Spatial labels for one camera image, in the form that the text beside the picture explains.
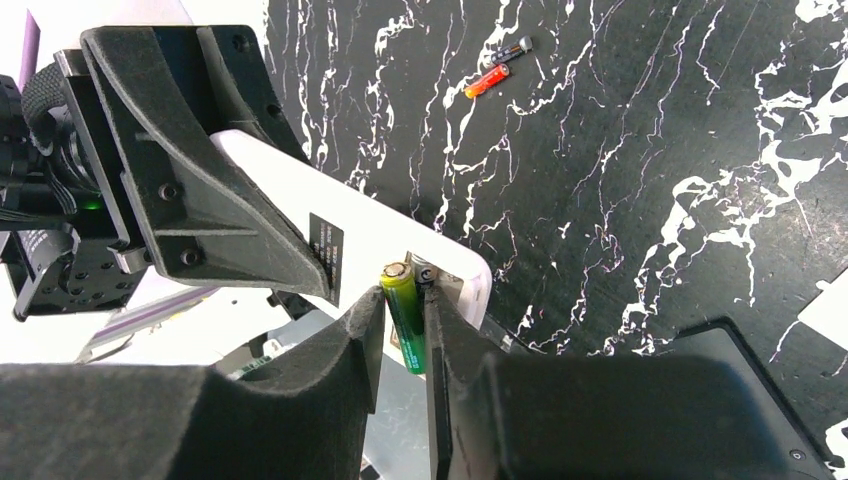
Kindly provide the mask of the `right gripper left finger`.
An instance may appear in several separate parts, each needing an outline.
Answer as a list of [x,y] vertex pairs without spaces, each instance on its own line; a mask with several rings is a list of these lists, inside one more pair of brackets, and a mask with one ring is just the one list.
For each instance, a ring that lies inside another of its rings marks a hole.
[[376,409],[385,297],[231,379],[201,366],[1,369],[5,479],[355,479]]

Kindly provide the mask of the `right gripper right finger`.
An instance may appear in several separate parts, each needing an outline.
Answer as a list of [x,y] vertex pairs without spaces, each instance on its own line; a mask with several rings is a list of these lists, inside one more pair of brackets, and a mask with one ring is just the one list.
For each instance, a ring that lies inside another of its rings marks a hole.
[[467,323],[438,287],[423,303],[435,479],[774,479],[744,446],[743,395],[707,359],[454,350]]

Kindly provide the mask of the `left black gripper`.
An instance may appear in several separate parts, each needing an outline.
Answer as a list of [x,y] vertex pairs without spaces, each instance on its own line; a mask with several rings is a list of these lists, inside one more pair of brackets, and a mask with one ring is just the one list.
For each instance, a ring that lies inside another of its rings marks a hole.
[[246,25],[101,26],[54,54],[117,233],[120,270],[328,297],[301,231],[211,137],[239,130],[310,165]]

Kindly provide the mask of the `white remote control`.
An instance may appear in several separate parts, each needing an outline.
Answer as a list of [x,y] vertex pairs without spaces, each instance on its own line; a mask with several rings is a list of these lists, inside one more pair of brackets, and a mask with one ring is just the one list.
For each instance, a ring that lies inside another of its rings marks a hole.
[[479,331],[492,274],[478,253],[244,132],[226,130],[211,140],[332,261],[334,299],[309,299],[324,313],[340,318],[377,285],[385,265],[413,254],[438,268],[440,285],[468,325],[454,330],[454,350],[475,359],[499,349]]

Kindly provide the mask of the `green battery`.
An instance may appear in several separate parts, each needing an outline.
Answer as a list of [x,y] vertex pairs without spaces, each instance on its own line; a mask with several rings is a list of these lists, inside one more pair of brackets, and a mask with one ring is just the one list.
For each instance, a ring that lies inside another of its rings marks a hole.
[[415,375],[425,374],[425,323],[412,267],[405,262],[387,264],[381,273],[380,285],[407,370]]

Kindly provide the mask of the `white battery cover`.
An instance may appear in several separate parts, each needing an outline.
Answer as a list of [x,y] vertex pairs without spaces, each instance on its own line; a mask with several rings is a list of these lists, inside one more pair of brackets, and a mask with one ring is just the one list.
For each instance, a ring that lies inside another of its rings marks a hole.
[[797,319],[847,350],[847,270],[830,281],[817,281],[815,287],[818,295],[798,313]]

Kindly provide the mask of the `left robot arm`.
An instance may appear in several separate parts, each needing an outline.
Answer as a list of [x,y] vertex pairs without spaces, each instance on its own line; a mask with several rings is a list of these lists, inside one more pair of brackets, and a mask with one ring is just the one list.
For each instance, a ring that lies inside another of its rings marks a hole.
[[101,26],[1,80],[1,261],[20,320],[126,306],[149,269],[330,302],[314,173],[245,25]]

